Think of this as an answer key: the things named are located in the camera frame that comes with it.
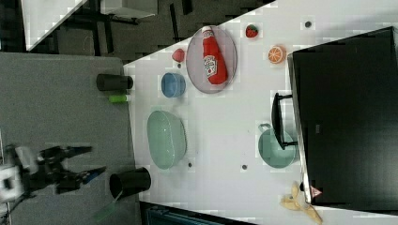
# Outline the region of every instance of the white plate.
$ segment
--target white plate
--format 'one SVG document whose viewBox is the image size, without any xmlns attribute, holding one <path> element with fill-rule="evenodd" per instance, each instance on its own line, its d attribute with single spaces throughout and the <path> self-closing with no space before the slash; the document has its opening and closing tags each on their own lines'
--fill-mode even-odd
<svg viewBox="0 0 398 225">
<path fill-rule="evenodd" d="M 203 36 L 202 29 L 198 30 L 192 37 L 187 50 L 187 70 L 193 85 L 201 92 L 215 94 L 221 92 L 232 82 L 237 69 L 237 50 L 231 37 L 217 26 L 211 26 L 214 37 L 225 60 L 228 79 L 222 84 L 211 84 L 205 72 L 203 63 Z"/>
</svg>

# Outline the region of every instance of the blue cup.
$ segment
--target blue cup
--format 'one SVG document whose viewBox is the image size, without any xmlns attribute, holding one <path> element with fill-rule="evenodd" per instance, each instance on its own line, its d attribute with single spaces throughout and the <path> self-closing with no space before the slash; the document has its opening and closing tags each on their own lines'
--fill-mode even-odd
<svg viewBox="0 0 398 225">
<path fill-rule="evenodd" d="M 185 79 L 176 73 L 166 73 L 161 78 L 161 91 L 168 98 L 180 97 L 185 92 Z"/>
</svg>

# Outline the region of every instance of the small black dot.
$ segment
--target small black dot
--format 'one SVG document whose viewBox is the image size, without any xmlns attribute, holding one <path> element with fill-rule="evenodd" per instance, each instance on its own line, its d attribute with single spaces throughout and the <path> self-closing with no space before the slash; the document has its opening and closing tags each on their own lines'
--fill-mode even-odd
<svg viewBox="0 0 398 225">
<path fill-rule="evenodd" d="M 305 27 L 307 27 L 307 28 L 310 28 L 312 25 L 313 25 L 312 22 L 306 22 L 306 23 L 305 23 Z"/>
</svg>

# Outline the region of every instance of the black floor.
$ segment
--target black floor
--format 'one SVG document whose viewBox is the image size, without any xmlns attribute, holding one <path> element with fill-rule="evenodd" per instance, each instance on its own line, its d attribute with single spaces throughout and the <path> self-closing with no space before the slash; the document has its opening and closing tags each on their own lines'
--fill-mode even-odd
<svg viewBox="0 0 398 225">
<path fill-rule="evenodd" d="M 159 0 L 159 14 L 139 20 L 138 25 L 111 22 L 114 52 L 107 53 L 104 27 L 99 24 L 101 56 L 119 57 L 125 64 L 191 37 L 204 25 L 218 25 L 259 8 L 271 0 L 191 0 L 190 13 L 184 13 L 182 0 Z M 171 8 L 175 9 L 173 23 Z M 93 34 L 81 29 L 60 28 L 56 40 L 49 36 L 33 53 L 94 55 Z"/>
</svg>

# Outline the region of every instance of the small red fruit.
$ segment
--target small red fruit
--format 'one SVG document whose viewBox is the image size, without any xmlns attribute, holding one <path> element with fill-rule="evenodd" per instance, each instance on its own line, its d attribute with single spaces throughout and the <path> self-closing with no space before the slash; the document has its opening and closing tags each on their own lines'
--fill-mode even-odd
<svg viewBox="0 0 398 225">
<path fill-rule="evenodd" d="M 172 58 L 177 61 L 178 63 L 181 63 L 182 61 L 184 61 L 185 58 L 185 52 L 182 49 L 177 49 L 173 55 Z"/>
<path fill-rule="evenodd" d="M 247 38 L 254 38 L 258 35 L 258 29 L 253 24 L 248 25 L 246 27 L 246 37 Z"/>
</svg>

